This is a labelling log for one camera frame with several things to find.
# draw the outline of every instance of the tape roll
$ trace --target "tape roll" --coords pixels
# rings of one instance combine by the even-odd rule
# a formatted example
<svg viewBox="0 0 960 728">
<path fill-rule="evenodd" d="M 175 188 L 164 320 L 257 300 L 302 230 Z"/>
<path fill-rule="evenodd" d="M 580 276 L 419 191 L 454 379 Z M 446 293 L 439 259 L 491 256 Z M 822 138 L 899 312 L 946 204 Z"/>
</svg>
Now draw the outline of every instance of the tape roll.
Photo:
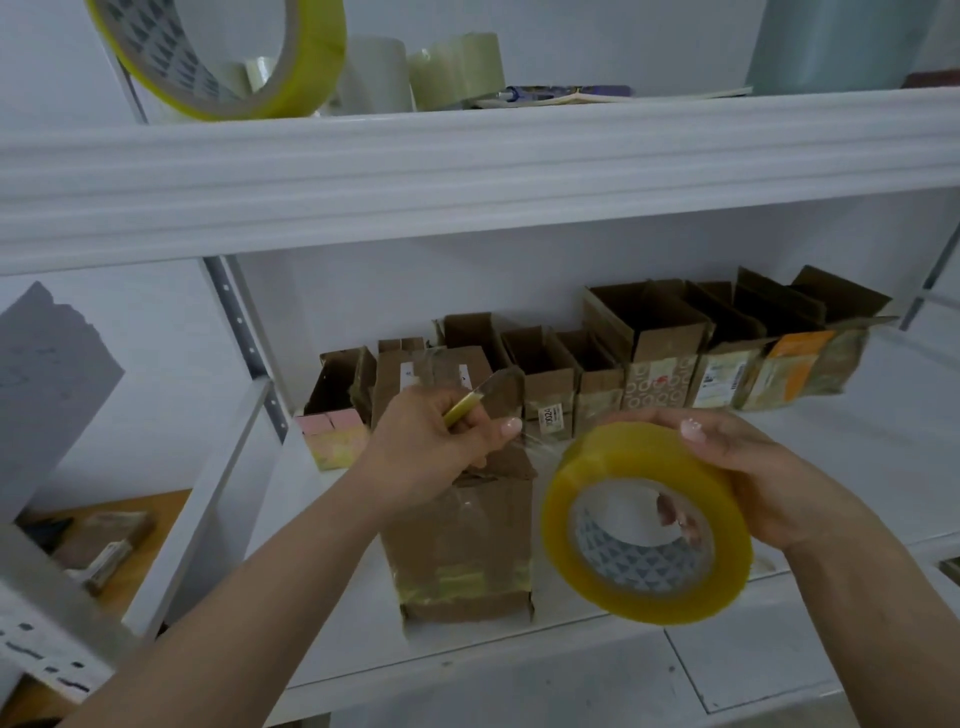
<svg viewBox="0 0 960 728">
<path fill-rule="evenodd" d="M 616 529 L 598 522 L 596 497 L 611 485 L 620 492 L 651 488 L 651 503 L 656 494 L 670 496 L 696 520 L 699 543 L 676 526 L 652 546 L 611 533 Z M 610 510 L 624 521 L 622 504 Z M 730 476 L 694 458 L 676 431 L 646 423 L 597 427 L 567 449 L 543 502 L 541 533 L 550 561 L 583 598 L 652 624 L 716 614 L 746 586 L 753 561 Z"/>
<path fill-rule="evenodd" d="M 283 49 L 268 83 L 246 98 L 194 52 L 174 0 L 86 0 L 127 70 L 154 95 L 205 121 L 309 116 L 337 84 L 347 46 L 342 0 L 284 0 Z"/>
<path fill-rule="evenodd" d="M 419 111 L 447 109 L 507 84 L 496 33 L 449 38 L 411 54 L 407 63 Z"/>
</svg>

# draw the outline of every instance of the yellow tape roll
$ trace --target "yellow tape roll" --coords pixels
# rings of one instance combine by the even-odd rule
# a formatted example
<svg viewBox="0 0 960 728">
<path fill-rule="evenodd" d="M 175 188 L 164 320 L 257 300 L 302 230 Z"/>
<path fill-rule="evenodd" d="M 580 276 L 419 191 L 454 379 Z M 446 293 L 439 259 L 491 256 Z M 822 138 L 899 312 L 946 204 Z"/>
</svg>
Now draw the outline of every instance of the yellow tape roll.
<svg viewBox="0 0 960 728">
<path fill-rule="evenodd" d="M 591 489 L 640 479 L 697 520 L 700 544 L 638 546 L 597 523 L 585 506 Z M 743 590 L 753 561 L 730 476 L 694 458 L 676 431 L 646 423 L 597 427 L 570 446 L 543 502 L 541 533 L 550 561 L 581 596 L 652 624 L 716 614 Z"/>
<path fill-rule="evenodd" d="M 204 121 L 309 116 L 333 92 L 347 50 L 343 0 L 284 0 L 283 50 L 270 81 L 241 98 L 200 62 L 174 0 L 86 0 L 128 71 L 157 97 Z"/>
</svg>

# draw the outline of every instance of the manicured nail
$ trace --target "manicured nail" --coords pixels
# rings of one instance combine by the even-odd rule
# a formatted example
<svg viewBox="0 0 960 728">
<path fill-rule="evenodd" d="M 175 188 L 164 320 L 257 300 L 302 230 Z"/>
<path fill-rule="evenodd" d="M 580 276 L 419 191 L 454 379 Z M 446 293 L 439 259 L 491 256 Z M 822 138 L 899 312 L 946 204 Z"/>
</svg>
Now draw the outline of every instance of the manicured nail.
<svg viewBox="0 0 960 728">
<path fill-rule="evenodd" d="M 504 437 L 514 437 L 523 429 L 523 421 L 519 417 L 511 417 L 507 422 L 500 426 L 500 432 Z"/>
<path fill-rule="evenodd" d="M 680 423 L 680 435 L 691 443 L 705 443 L 707 434 L 704 427 L 696 420 L 684 420 Z"/>
</svg>

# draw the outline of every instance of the white nail polish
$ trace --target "white nail polish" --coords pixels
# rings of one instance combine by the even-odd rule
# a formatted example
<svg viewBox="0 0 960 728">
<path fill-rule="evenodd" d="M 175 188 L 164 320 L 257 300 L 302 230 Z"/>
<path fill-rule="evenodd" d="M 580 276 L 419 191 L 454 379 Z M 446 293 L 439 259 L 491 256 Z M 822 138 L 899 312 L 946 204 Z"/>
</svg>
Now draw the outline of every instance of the white nail polish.
<svg viewBox="0 0 960 728">
<path fill-rule="evenodd" d="M 680 435 L 691 443 L 705 443 L 707 434 L 704 427 L 696 420 L 684 420 L 680 423 Z"/>
</svg>

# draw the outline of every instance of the left hand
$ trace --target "left hand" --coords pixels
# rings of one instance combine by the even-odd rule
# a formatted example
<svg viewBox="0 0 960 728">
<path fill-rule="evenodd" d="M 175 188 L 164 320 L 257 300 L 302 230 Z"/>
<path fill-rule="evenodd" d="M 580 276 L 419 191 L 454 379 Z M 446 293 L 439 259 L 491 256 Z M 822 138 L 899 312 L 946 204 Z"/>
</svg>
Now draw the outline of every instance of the left hand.
<svg viewBox="0 0 960 728">
<path fill-rule="evenodd" d="M 491 420 L 478 404 L 447 430 L 444 413 L 467 393 L 459 387 L 404 389 L 387 406 L 351 474 L 399 512 L 438 496 L 468 465 L 482 468 L 490 452 L 519 434 L 522 422 Z"/>
</svg>

